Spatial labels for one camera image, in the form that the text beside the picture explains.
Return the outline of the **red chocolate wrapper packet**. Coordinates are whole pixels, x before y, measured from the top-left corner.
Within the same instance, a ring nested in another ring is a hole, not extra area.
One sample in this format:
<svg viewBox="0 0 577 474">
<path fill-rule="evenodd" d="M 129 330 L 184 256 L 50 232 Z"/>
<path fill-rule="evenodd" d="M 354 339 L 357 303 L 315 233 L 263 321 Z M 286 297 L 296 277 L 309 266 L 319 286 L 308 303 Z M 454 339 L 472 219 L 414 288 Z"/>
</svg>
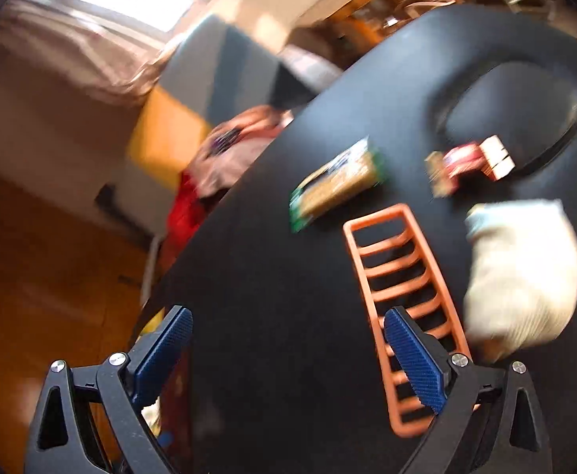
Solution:
<svg viewBox="0 0 577 474">
<path fill-rule="evenodd" d="M 452 196 L 461 178 L 482 173 L 496 182 L 514 171 L 515 164 L 497 135 L 481 142 L 469 142 L 444 152 L 434 151 L 424 160 L 432 194 L 436 198 Z"/>
</svg>

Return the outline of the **red gold gift box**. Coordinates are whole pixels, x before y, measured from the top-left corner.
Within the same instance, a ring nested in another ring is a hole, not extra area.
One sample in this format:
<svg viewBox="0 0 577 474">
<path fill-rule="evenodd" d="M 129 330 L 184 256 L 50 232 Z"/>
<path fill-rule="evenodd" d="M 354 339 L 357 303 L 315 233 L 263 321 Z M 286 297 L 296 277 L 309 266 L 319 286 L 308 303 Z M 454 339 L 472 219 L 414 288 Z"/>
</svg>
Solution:
<svg viewBox="0 0 577 474">
<path fill-rule="evenodd" d="M 171 462 L 192 457 L 190 362 L 193 316 L 175 305 L 161 310 L 139 332 L 129 367 L 130 396 Z"/>
</svg>

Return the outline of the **white sock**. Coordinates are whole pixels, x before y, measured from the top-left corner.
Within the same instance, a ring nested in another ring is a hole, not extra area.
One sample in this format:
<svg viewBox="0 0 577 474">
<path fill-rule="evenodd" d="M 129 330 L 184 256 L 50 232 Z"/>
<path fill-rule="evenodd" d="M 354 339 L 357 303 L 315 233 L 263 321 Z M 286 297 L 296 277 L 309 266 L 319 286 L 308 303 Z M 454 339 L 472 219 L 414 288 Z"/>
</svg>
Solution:
<svg viewBox="0 0 577 474">
<path fill-rule="evenodd" d="M 577 308 L 577 235 L 562 201 L 479 203 L 465 225 L 472 268 L 464 330 L 484 362 L 555 340 Z"/>
</svg>

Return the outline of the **orange plastic rack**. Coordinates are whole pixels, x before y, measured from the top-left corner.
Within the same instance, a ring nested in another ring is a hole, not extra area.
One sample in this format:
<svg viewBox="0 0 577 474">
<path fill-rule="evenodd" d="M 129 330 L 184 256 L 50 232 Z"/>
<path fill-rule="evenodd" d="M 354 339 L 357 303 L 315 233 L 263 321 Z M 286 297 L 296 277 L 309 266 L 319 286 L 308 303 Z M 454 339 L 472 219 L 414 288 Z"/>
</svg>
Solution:
<svg viewBox="0 0 577 474">
<path fill-rule="evenodd" d="M 408 205 L 394 204 L 343 226 L 382 373 L 393 433 L 428 430 L 448 390 L 435 369 L 472 359 L 445 278 Z"/>
</svg>

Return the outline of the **red bag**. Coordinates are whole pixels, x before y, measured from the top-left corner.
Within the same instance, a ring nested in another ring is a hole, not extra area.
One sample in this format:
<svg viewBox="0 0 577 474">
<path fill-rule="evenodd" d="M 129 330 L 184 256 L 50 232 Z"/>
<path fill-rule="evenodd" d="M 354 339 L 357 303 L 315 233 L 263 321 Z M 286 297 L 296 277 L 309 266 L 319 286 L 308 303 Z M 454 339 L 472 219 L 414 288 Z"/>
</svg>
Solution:
<svg viewBox="0 0 577 474">
<path fill-rule="evenodd" d="M 166 249 L 172 257 L 183 251 L 193 235 L 201 228 L 208 213 L 198 197 L 192 177 L 183 170 L 178 190 L 166 221 Z"/>
</svg>

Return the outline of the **green cracker packet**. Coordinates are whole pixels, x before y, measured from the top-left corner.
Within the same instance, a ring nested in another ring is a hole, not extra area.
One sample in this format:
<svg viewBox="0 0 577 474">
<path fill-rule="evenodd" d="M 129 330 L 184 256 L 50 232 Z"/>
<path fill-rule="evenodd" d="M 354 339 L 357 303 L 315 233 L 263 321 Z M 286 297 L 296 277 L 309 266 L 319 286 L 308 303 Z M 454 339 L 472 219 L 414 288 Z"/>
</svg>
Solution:
<svg viewBox="0 0 577 474">
<path fill-rule="evenodd" d="M 303 179 L 288 202 L 290 230 L 297 233 L 342 203 L 385 179 L 380 150 L 361 138 Z"/>
</svg>

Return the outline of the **pink cloth on chair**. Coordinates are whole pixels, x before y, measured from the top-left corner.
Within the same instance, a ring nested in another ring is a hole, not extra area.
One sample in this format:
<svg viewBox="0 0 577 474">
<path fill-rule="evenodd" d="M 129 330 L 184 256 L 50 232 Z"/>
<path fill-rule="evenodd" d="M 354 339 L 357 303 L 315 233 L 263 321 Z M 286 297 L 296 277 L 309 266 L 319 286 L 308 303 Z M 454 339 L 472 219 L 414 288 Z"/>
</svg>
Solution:
<svg viewBox="0 0 577 474">
<path fill-rule="evenodd" d="M 186 167 L 198 197 L 233 187 L 293 120 L 291 110 L 261 105 L 216 126 Z"/>
</svg>

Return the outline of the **wooden table background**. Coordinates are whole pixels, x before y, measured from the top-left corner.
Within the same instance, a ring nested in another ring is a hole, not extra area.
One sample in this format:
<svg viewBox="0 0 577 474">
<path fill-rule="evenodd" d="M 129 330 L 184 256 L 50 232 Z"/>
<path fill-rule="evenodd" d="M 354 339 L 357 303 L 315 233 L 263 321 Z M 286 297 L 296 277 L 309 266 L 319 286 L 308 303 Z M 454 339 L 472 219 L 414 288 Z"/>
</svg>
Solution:
<svg viewBox="0 0 577 474">
<path fill-rule="evenodd" d="M 409 20 L 409 2 L 318 0 L 297 19 L 286 43 L 337 65 L 353 63 Z"/>
</svg>

